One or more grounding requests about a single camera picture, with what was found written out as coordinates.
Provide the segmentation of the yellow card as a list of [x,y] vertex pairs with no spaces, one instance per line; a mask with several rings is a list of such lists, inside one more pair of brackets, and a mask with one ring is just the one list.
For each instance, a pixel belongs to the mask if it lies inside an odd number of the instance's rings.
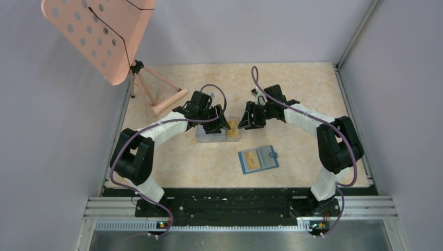
[[228,121],[230,129],[226,131],[226,138],[228,141],[239,141],[240,140],[240,131],[238,129],[238,121],[237,120],[229,120]]

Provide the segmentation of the clear plastic card box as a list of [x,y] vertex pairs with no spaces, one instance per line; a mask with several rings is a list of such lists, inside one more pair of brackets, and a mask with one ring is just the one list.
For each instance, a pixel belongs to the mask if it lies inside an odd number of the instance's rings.
[[221,143],[221,142],[238,142],[241,139],[241,133],[238,129],[240,119],[238,117],[227,118],[231,129],[220,129],[217,133],[206,133],[202,125],[197,126],[196,141],[197,143]]

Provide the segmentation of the gold card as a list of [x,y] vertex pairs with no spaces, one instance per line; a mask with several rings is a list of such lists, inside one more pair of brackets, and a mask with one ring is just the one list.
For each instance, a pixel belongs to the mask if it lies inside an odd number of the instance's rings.
[[245,170],[252,172],[261,168],[260,161],[256,151],[244,152]]

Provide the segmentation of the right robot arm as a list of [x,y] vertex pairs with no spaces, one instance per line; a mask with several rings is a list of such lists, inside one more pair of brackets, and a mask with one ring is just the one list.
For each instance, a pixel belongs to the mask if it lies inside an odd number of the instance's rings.
[[322,168],[310,187],[306,208],[312,215],[321,215],[337,186],[346,186],[342,183],[345,174],[350,170],[354,174],[348,186],[357,179],[357,161],[363,157],[364,150],[352,120],[348,116],[326,116],[295,99],[287,99],[279,85],[265,89],[255,87],[251,94],[255,100],[246,103],[239,128],[261,129],[268,120],[276,119],[316,137]]

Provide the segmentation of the blue leather card holder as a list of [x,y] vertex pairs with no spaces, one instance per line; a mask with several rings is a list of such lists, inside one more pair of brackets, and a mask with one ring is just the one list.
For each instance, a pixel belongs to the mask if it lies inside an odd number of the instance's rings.
[[244,175],[278,168],[278,153],[272,145],[238,152],[239,162]]

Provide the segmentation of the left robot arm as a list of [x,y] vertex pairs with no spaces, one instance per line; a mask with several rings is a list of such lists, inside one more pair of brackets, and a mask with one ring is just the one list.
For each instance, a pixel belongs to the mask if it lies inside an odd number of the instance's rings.
[[204,92],[195,91],[183,106],[177,106],[164,118],[144,128],[124,129],[118,138],[110,160],[110,180],[120,185],[113,177],[117,173],[130,184],[128,187],[148,200],[147,208],[155,216],[167,211],[165,192],[152,176],[154,151],[173,136],[202,126],[206,133],[229,130],[224,112],[226,104],[213,104],[213,98]]

